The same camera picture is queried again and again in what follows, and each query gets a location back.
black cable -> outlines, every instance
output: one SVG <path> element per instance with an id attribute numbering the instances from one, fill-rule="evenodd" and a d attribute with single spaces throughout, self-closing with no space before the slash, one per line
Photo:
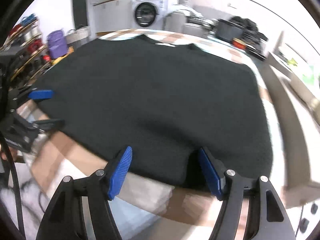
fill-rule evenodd
<path id="1" fill-rule="evenodd" d="M 38 203 L 39 203 L 39 206 L 40 206 L 42 212 L 44 213 L 45 210 L 44 210 L 44 208 L 43 208 L 42 205 L 41 205 L 41 195 L 42 195 L 42 194 L 43 194 L 43 192 L 40 191 L 40 192 L 39 192 L 39 196 L 38 196 Z"/>
<path id="2" fill-rule="evenodd" d="M 1 72 L 2 72 L 2 80 L 1 80 L 1 99 L 0 99 L 0 120 L 4 119 L 6 114 L 6 108 L 8 104 L 8 92 L 9 92 L 9 68 L 0 64 Z M 16 202 L 16 210 L 17 210 L 17 221 L 18 221 L 18 229 L 22 236 L 26 238 L 26 234 L 24 231 L 24 224 L 23 224 L 23 214 L 22 214 L 22 203 L 21 203 L 21 196 L 20 196 L 20 188 L 19 188 L 19 180 L 17 175 L 16 166 L 14 164 L 14 160 L 12 158 L 12 154 L 10 149 L 5 141 L 5 138 L 0 131 L 0 144 L 1 149 L 4 151 L 4 154 L 7 158 L 7 162 L 9 164 L 9 168 L 12 175 L 13 181 L 13 192 L 14 198 Z"/>
<path id="3" fill-rule="evenodd" d="M 12 175 L 13 192 L 14 192 L 14 198 L 16 201 L 16 209 L 17 209 L 18 229 L 22 234 L 22 236 L 25 238 L 26 234 L 25 234 L 24 225 L 23 225 L 22 205 L 21 205 L 21 196 L 20 196 L 17 170 L 16 170 L 16 166 L 14 165 L 14 161 L 13 161 L 10 149 L 1 132 L 0 132 L 0 144 L 1 144 L 1 148 L 5 153 L 5 156 L 7 157 L 7 161 L 9 163 L 9 167 Z"/>
<path id="4" fill-rule="evenodd" d="M 298 223 L 298 228 L 297 228 L 297 231 L 296 231 L 296 237 L 297 237 L 297 234 L 298 234 L 298 231 L 299 231 L 299 228 L 300 228 L 300 223 L 301 223 L 301 220 L 302 220 L 303 208 L 304 208 L 304 205 L 301 208 L 301 214 L 300 214 L 300 219 L 299 219 L 299 223 Z"/>

clothes pile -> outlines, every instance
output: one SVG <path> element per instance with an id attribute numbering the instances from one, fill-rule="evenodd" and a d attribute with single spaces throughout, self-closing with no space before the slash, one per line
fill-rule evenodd
<path id="1" fill-rule="evenodd" d="M 241 36 L 242 41 L 253 46 L 258 52 L 262 52 L 261 39 L 265 41 L 268 39 L 259 32 L 255 22 L 250 19 L 243 19 L 240 16 L 233 16 L 229 21 L 244 28 Z"/>

washing machine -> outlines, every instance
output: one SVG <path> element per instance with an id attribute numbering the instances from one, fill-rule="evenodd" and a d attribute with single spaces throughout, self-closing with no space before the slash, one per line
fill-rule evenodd
<path id="1" fill-rule="evenodd" d="M 132 0 L 132 28 L 162 30 L 167 0 Z"/>

purple bag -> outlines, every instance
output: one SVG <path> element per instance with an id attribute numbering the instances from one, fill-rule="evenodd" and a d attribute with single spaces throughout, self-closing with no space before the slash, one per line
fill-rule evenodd
<path id="1" fill-rule="evenodd" d="M 50 33 L 47 36 L 48 48 L 50 57 L 56 59 L 68 53 L 68 46 L 63 31 L 58 30 Z"/>

black cloth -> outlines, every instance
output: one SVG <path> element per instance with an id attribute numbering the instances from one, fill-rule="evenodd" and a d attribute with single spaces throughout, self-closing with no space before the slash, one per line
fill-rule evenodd
<path id="1" fill-rule="evenodd" d="M 252 70 L 194 44 L 157 43 L 141 35 L 83 45 L 35 82 L 55 93 L 39 108 L 103 159 L 130 145 L 130 171 L 164 183 L 203 185 L 201 146 L 243 176 L 268 176 L 271 143 Z"/>

